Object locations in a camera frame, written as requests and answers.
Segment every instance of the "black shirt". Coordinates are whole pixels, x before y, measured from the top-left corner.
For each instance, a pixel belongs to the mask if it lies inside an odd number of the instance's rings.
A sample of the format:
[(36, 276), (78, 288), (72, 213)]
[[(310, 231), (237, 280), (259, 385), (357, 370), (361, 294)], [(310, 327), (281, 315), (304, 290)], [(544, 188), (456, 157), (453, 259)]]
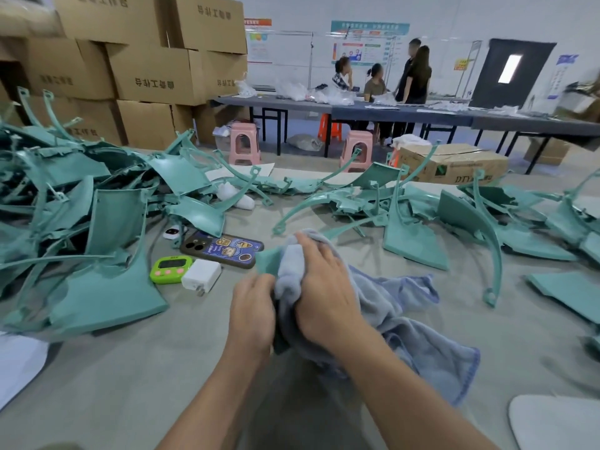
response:
[(415, 74), (415, 70), (409, 68), (406, 73), (407, 78), (412, 77), (412, 83), (410, 84), (409, 97), (406, 98), (406, 102), (409, 104), (425, 104), (427, 99), (427, 82), (431, 78), (431, 68), (427, 68), (427, 78), (422, 82)]
[(398, 94), (396, 95), (396, 101), (402, 101), (404, 96), (404, 87), (406, 87), (406, 79), (408, 78), (408, 72), (410, 66), (412, 64), (412, 58), (406, 60), (406, 64), (404, 65), (404, 72), (402, 73), (402, 77), (400, 78), (400, 83), (398, 83)]

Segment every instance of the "pink plastic stool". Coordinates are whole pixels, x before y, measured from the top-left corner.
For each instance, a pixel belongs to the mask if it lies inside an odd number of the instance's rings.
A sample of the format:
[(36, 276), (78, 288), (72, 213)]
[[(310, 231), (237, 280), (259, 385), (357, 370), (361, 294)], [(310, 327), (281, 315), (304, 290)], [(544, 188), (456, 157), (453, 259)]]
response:
[(360, 147), (362, 150), (361, 154), (352, 161), (345, 172), (348, 172), (350, 169), (366, 170), (372, 164), (371, 154), (373, 152), (373, 134), (368, 131), (350, 131), (346, 137), (346, 143), (344, 143), (344, 151), (341, 153), (340, 167), (352, 158), (352, 151), (356, 144), (359, 143), (364, 143), (365, 146)]
[[(247, 135), (250, 139), (250, 152), (242, 148), (239, 136)], [(237, 161), (250, 161), (253, 166), (260, 164), (259, 134), (254, 123), (236, 122), (231, 126), (231, 148), (229, 151), (229, 164)]]

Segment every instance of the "sign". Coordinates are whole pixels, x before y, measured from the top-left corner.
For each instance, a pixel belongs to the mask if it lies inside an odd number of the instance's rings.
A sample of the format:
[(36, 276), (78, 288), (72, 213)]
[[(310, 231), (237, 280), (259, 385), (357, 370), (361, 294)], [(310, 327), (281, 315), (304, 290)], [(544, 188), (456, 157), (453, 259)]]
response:
[(465, 71), (469, 66), (469, 61), (468, 58), (458, 58), (454, 62), (454, 71)]
[(567, 69), (569, 69), (577, 60), (579, 55), (561, 55), (556, 62), (554, 72), (550, 78), (548, 89), (548, 99), (558, 99), (562, 90), (562, 81), (565, 77)]
[(270, 18), (245, 18), (244, 26), (247, 30), (252, 30), (246, 32), (248, 63), (273, 64), (269, 51), (269, 35), (266, 33), (266, 30), (273, 28), (273, 21)]
[(334, 42), (331, 63), (346, 56), (353, 66), (386, 64), (394, 37), (407, 35), (410, 24), (391, 22), (353, 22), (332, 20), (332, 33), (345, 33), (346, 39)]

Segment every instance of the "door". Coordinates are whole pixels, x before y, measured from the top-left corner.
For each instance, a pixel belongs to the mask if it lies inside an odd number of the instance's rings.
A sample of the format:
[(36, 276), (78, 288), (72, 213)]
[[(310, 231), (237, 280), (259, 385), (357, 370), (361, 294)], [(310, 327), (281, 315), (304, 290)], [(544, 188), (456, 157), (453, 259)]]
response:
[(555, 42), (491, 39), (469, 105), (523, 107), (554, 46)]

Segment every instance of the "long hair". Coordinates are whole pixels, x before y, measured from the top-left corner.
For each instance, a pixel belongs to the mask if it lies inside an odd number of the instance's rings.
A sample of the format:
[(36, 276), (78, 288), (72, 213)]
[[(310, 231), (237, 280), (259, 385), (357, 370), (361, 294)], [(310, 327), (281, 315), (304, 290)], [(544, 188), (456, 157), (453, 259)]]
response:
[(379, 63), (375, 63), (373, 67), (367, 71), (367, 75), (375, 77), (382, 69), (383, 66), (381, 66)]
[(429, 67), (429, 47), (422, 45), (416, 51), (415, 59), (410, 65), (410, 69), (415, 75), (416, 83), (419, 87), (424, 86), (431, 78), (431, 68)]
[(344, 69), (344, 67), (346, 66), (346, 64), (348, 64), (349, 61), (350, 59), (348, 57), (342, 57), (339, 60), (337, 60), (335, 62), (335, 72), (341, 73), (342, 69)]

